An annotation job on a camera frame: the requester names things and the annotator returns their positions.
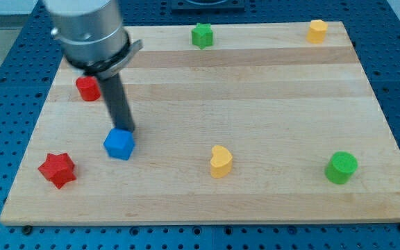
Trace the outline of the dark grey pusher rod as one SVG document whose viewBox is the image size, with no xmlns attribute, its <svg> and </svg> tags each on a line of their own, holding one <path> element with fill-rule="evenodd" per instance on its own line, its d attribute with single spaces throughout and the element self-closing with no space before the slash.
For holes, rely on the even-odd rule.
<svg viewBox="0 0 400 250">
<path fill-rule="evenodd" d="M 119 74 L 109 78 L 97 76 L 97 80 L 114 127 L 133 132 L 135 122 Z"/>
</svg>

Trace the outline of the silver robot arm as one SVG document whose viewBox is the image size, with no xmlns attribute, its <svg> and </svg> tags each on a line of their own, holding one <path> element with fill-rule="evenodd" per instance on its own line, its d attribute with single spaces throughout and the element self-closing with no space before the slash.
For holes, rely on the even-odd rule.
<svg viewBox="0 0 400 250">
<path fill-rule="evenodd" d="M 143 48 L 132 42 L 115 0 L 44 0 L 67 62 L 97 79 L 115 128 L 133 132 L 135 122 L 119 73 Z"/>
</svg>

